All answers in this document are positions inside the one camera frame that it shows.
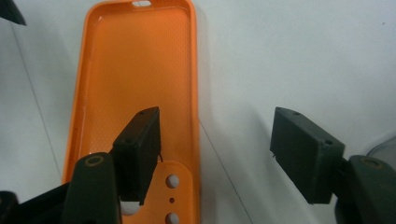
white circle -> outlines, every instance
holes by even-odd
[[[125,216],[131,216],[136,214],[140,209],[139,202],[123,202],[120,201],[121,212]]]
[[[169,213],[165,218],[166,224],[178,224],[178,216],[176,213]]]
[[[166,185],[168,186],[168,188],[175,189],[177,188],[178,184],[179,184],[179,179],[177,175],[169,175],[166,178]]]

phone case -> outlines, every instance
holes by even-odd
[[[163,162],[145,204],[123,222],[168,223],[176,214],[180,223],[199,223],[195,11],[190,0],[149,3],[104,2],[87,14],[63,182],[78,159],[108,152],[134,114],[158,106]]]

white background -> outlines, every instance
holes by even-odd
[[[97,1],[16,0],[0,20],[0,189],[61,183],[82,26]],[[366,154],[396,135],[396,2],[195,0],[202,223],[335,223],[272,158],[276,106]]]

black plastic part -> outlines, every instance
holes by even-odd
[[[271,138],[276,161],[308,203],[329,203],[344,144],[304,115],[277,107]]]
[[[396,223],[396,172],[381,160],[352,156],[346,173],[362,223]]]
[[[0,224],[21,223],[18,199],[13,192],[0,191]]]
[[[26,22],[12,0],[0,0],[0,17],[19,25],[26,25]]]
[[[160,109],[152,107],[134,116],[110,151],[122,201],[144,203],[160,153]]]
[[[59,223],[69,184],[61,185],[20,205],[20,215],[30,224]]]
[[[108,153],[94,153],[77,162],[61,223],[121,223],[114,164]]]
[[[332,175],[332,192],[337,196],[338,201],[342,204],[353,204],[352,191],[347,184],[347,167],[349,162],[344,158],[341,159],[340,165]]]
[[[355,203],[337,201],[334,209],[337,224],[361,224],[361,213]]]

screw hole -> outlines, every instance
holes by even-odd
[[[105,159],[102,156],[91,156],[87,160],[85,160],[86,166],[95,166],[102,163]]]
[[[176,213],[169,213],[165,218],[166,224],[178,224],[178,215]]]
[[[166,177],[166,186],[168,186],[169,189],[175,189],[177,188],[179,184],[179,179],[177,175],[169,175]]]
[[[375,168],[377,170],[382,169],[382,164],[379,161],[375,161],[375,160],[368,159],[368,158],[363,158],[363,159],[361,159],[361,161],[364,164],[366,164],[366,165],[368,165],[368,166],[370,166],[372,168]]]

